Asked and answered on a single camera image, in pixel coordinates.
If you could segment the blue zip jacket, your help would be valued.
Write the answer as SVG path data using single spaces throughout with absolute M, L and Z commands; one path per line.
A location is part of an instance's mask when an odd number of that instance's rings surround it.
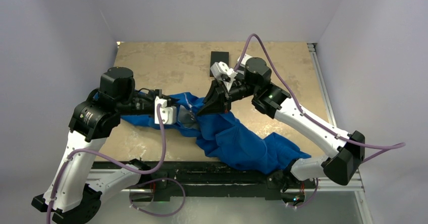
M 165 127 L 148 115 L 123 116 L 101 151 L 117 160 L 158 161 L 162 139 L 166 140 L 166 160 L 207 161 L 218 159 L 240 171 L 269 174 L 285 169 L 291 161 L 309 158 L 295 143 L 275 132 L 259 137 L 245 127 L 233 113 L 203 115 L 196 113 L 203 98 L 190 92 L 173 96 L 179 105 L 178 119 Z

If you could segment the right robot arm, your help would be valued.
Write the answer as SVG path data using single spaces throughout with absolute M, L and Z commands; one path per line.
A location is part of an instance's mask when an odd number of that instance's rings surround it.
M 272 83 L 272 70 L 261 58 L 246 59 L 243 73 L 223 62 L 214 63 L 210 70 L 214 80 L 198 116 L 227 113 L 232 102 L 251 96 L 257 111 L 297 130 L 325 153 L 293 159 L 283 174 L 287 186 L 296 187 L 310 178 L 348 185 L 365 157 L 364 149 L 350 141 L 364 143 L 362 133 L 340 130 L 302 107 L 290 91 Z

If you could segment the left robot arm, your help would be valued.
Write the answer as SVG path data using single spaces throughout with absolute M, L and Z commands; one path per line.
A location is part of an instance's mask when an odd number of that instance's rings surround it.
M 33 207 L 46 213 L 47 223 L 87 223 L 123 189 L 149 185 L 150 174 L 161 168 L 164 156 L 152 168 L 137 161 L 123 164 L 105 156 L 119 169 L 95 182 L 89 183 L 87 177 L 121 116 L 159 116 L 164 106 L 161 98 L 159 89 L 146 93 L 136 90 L 133 72 L 128 68 L 113 67 L 102 74 L 100 86 L 74 109 L 66 149 L 54 180 L 45 193 L 32 200 Z

